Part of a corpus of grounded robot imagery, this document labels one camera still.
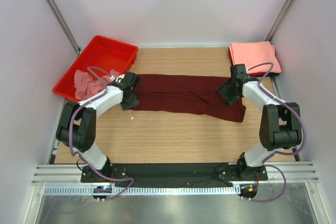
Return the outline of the dark maroon t shirt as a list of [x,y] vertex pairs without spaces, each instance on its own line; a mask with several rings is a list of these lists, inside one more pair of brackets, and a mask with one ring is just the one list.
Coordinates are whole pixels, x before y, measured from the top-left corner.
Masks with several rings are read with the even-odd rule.
[[241,123],[246,111],[242,100],[228,105],[216,92],[227,80],[227,77],[141,74],[140,86],[133,90],[139,104],[131,110],[209,115]]

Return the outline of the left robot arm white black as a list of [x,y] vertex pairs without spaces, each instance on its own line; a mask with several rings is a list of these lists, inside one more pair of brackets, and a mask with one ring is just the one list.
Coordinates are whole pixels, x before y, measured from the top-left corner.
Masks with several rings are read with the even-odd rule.
[[140,85],[141,78],[133,72],[126,72],[103,83],[103,89],[92,97],[80,102],[69,101],[64,105],[56,139],[67,146],[72,156],[78,156],[86,163],[90,173],[100,182],[115,181],[111,177],[112,166],[95,143],[96,123],[115,105],[128,110],[139,105],[134,89]]

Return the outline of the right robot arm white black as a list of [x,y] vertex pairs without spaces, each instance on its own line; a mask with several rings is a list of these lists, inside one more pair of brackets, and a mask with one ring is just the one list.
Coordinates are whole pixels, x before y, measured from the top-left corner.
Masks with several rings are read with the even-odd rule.
[[264,87],[257,77],[249,75],[244,64],[230,67],[230,78],[217,90],[224,102],[233,105],[241,98],[250,100],[260,111],[259,143],[242,153],[234,168],[235,178],[254,180],[265,172],[264,163],[276,154],[303,146],[305,129],[297,103],[288,103]]

